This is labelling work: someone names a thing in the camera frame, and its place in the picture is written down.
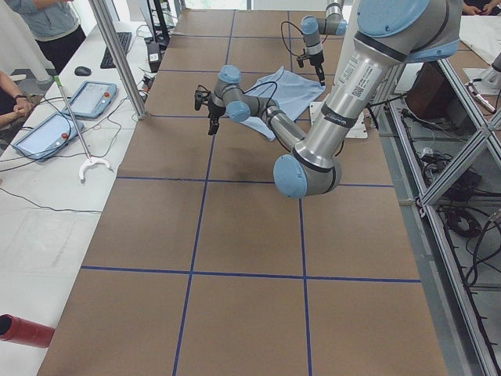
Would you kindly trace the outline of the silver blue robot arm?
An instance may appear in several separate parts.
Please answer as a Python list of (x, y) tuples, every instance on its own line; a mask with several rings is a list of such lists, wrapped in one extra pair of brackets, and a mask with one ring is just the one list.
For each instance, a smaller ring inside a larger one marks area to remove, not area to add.
[(342, 10), (344, 1), (328, 1), (326, 5), (326, 16), (318, 18), (315, 16), (305, 16), (301, 20), (301, 34), (305, 47), (303, 53), (297, 58), (299, 67), (304, 66), (304, 61), (315, 68), (315, 73), (321, 86), (325, 85), (325, 74), (323, 70), (324, 55), (321, 36), (344, 35), (348, 27), (348, 22), (344, 19)]
[(273, 99), (245, 94), (241, 73), (233, 65), (220, 70), (207, 96), (196, 93), (195, 108), (207, 104), (210, 135), (218, 131), (222, 115), (234, 122), (262, 119), (288, 151), (274, 164), (277, 189), (294, 198), (328, 193), (341, 180), (335, 153), (387, 72), (397, 64), (453, 55), (460, 41), (462, 7), (461, 1), (361, 1), (354, 51), (308, 132)]

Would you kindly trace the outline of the seated person forearm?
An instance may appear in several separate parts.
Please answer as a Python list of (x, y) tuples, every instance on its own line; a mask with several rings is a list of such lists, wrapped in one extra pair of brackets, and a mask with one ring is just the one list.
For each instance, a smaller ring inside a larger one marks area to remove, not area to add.
[(33, 108), (34, 104), (19, 86), (1, 71), (1, 128), (20, 118), (26, 118)]

